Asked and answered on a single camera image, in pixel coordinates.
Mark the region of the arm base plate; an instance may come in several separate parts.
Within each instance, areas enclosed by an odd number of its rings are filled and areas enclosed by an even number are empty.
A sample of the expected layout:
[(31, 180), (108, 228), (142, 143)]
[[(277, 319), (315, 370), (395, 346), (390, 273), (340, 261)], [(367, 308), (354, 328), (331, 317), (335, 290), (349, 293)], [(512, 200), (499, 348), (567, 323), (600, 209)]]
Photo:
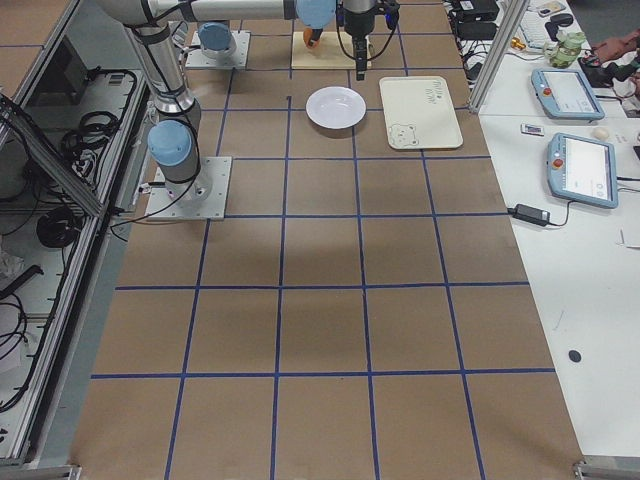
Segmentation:
[(199, 33), (192, 38), (190, 51), (184, 62), (191, 70), (245, 70), (248, 61), (251, 34), (247, 30), (231, 31), (227, 49), (214, 50), (201, 47)]
[(150, 189), (145, 214), (151, 221), (223, 220), (228, 198), (232, 158), (201, 157), (200, 173), (193, 184), (166, 182), (160, 167)]

